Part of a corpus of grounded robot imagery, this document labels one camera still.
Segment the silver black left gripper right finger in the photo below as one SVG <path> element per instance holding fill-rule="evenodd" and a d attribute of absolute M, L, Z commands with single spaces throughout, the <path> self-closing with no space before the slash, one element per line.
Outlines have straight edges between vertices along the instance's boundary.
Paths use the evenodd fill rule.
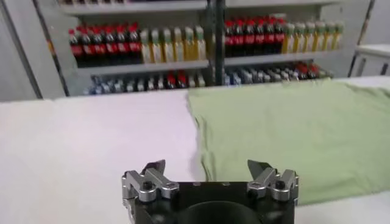
<path fill-rule="evenodd" d="M 277 202 L 293 201 L 299 196 L 299 176 L 296 171 L 286 169 L 280 173 L 265 162 L 247 160 L 247 166 L 253 178 L 247 183 L 247 194 L 256 200 L 271 197 Z"/>

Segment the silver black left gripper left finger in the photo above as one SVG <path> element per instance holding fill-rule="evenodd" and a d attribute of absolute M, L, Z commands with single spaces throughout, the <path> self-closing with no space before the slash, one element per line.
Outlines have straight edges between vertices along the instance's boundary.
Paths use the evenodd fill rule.
<path fill-rule="evenodd" d="M 130 210 L 131 202 L 138 199 L 142 203 L 151 203 L 161 196 L 171 200 L 179 192 L 179 183 L 171 181 L 163 174 L 166 161 L 164 159 L 147 163 L 138 173 L 136 170 L 125 171 L 121 177 L 122 204 Z"/>

